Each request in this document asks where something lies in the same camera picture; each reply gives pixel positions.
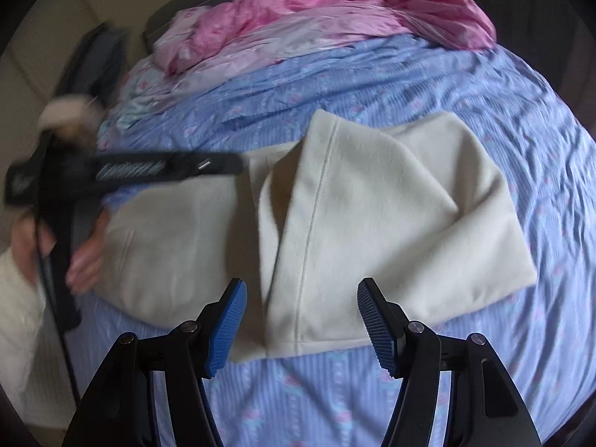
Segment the bed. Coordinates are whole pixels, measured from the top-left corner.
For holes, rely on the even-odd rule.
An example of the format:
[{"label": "bed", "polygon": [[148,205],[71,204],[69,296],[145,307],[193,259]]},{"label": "bed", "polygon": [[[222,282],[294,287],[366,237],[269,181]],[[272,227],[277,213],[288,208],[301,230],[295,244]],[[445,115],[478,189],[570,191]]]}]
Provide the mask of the bed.
[{"label": "bed", "polygon": [[[147,23],[148,46],[177,10],[206,1],[175,0],[159,10]],[[533,57],[533,66],[551,83],[561,78],[549,55]],[[135,74],[124,86],[121,106],[100,139],[104,147],[242,152],[300,139],[320,108],[371,127],[443,110],[457,114],[510,184],[539,279],[536,286],[434,329],[454,337],[479,331],[491,340],[543,442],[582,405],[580,430],[589,427],[586,402],[596,391],[596,143],[551,83],[522,58],[501,46],[476,52],[447,50],[410,34],[372,38],[239,75],[157,114],[133,102],[138,86],[151,88],[147,76]],[[122,191],[111,205],[133,193]],[[81,388],[123,331],[139,337],[164,333],[94,294],[80,298],[79,305],[83,322],[67,340]],[[358,348],[228,363],[206,389],[225,445],[374,446],[399,385],[380,368],[372,348]],[[162,443],[171,446],[162,378],[156,396]],[[445,375],[433,446],[442,445],[448,402]]]}]

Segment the light pink sheet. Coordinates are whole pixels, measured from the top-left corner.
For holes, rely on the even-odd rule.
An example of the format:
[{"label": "light pink sheet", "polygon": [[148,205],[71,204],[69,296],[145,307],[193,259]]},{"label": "light pink sheet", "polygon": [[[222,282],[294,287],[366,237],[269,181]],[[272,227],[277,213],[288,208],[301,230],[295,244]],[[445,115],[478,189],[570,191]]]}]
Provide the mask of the light pink sheet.
[{"label": "light pink sheet", "polygon": [[157,41],[154,58],[168,74],[179,74],[217,55],[234,39],[317,9],[317,15],[332,11],[340,20],[323,31],[336,47],[403,32],[450,49],[483,49],[496,40],[495,27],[473,0],[233,0],[180,12]]}]

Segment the cream fleece garment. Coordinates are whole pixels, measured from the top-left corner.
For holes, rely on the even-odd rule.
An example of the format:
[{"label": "cream fleece garment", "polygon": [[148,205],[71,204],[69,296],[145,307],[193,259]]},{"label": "cream fleece garment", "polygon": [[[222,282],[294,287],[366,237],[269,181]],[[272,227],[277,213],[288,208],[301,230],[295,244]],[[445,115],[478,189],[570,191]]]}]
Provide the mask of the cream fleece garment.
[{"label": "cream fleece garment", "polygon": [[11,249],[0,256],[0,384],[23,417],[23,393],[33,365],[45,297],[17,269]]},{"label": "cream fleece garment", "polygon": [[356,287],[374,277],[434,325],[536,281],[507,182],[454,114],[375,130],[325,111],[239,177],[142,192],[115,215],[99,293],[173,328],[238,276],[235,361],[368,345]]}]

